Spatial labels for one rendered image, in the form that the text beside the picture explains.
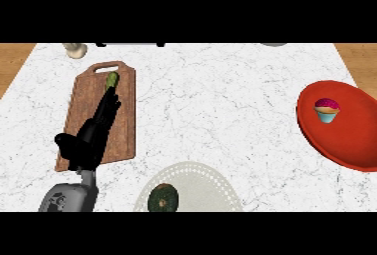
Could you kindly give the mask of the red oval placemat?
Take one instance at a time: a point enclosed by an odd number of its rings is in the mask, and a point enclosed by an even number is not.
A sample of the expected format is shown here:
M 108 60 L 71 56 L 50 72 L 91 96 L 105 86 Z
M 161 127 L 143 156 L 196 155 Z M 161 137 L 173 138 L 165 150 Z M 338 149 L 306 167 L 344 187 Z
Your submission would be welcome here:
M 328 124 L 313 108 L 321 98 L 340 105 Z M 300 92 L 295 113 L 303 136 L 318 152 L 341 166 L 377 172 L 377 100 L 343 82 L 318 81 Z

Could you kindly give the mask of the pink frosted cupcake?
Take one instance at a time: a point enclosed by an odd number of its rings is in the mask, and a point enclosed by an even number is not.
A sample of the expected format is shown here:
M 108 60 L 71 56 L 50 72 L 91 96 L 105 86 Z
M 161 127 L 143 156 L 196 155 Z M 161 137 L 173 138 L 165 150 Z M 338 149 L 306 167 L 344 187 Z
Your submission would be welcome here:
M 316 102 L 315 102 L 315 106 L 313 109 L 316 111 L 319 120 L 329 124 L 340 112 L 340 105 L 338 103 L 329 99 L 329 98 L 321 98 Z

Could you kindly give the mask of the white perforated bowl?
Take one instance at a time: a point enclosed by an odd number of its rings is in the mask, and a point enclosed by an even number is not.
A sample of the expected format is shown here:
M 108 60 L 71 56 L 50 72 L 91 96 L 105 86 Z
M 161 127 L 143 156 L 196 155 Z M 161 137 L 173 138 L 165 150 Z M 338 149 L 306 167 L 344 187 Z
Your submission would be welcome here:
M 168 184 L 179 193 L 177 212 L 242 210 L 236 192 L 219 171 L 186 161 L 165 167 L 150 178 L 136 200 L 137 212 L 148 210 L 149 194 L 159 184 Z

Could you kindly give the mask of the green vegetable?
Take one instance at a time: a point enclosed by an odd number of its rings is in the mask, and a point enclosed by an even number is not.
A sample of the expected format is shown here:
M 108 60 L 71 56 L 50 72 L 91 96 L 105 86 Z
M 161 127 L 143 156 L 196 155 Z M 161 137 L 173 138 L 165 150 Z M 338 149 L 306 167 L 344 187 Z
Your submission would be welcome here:
M 119 75 L 116 72 L 111 72 L 106 76 L 105 89 L 115 87 L 118 84 Z

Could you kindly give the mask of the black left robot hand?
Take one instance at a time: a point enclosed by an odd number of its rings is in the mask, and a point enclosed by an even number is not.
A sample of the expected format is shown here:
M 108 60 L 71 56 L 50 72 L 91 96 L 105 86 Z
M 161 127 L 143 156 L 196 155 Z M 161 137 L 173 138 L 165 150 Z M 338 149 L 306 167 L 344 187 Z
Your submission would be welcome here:
M 85 119 L 77 135 L 59 133 L 54 136 L 60 156 L 69 161 L 69 171 L 96 170 L 103 158 L 109 130 L 119 105 L 115 88 L 108 87 L 94 114 Z

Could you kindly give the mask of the brown wooden cutting board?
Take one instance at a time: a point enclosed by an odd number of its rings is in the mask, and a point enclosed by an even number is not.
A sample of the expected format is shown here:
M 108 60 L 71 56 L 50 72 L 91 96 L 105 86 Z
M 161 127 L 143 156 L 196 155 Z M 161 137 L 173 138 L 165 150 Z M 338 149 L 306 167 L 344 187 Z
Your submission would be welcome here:
M 119 79 L 115 94 L 121 105 L 109 130 L 102 164 L 133 159 L 136 156 L 136 70 L 122 61 L 96 63 L 77 76 L 63 127 L 63 133 L 75 135 L 84 120 L 94 113 L 109 74 L 96 70 L 106 67 L 116 67 Z

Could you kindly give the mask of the dark green round squash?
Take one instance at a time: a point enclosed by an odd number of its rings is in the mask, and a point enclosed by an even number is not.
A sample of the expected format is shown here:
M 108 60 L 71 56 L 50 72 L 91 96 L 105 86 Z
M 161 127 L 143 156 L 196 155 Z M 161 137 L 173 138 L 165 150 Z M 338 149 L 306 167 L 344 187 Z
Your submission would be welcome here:
M 179 208 L 179 194 L 170 184 L 159 184 L 150 191 L 148 198 L 149 212 L 176 212 Z

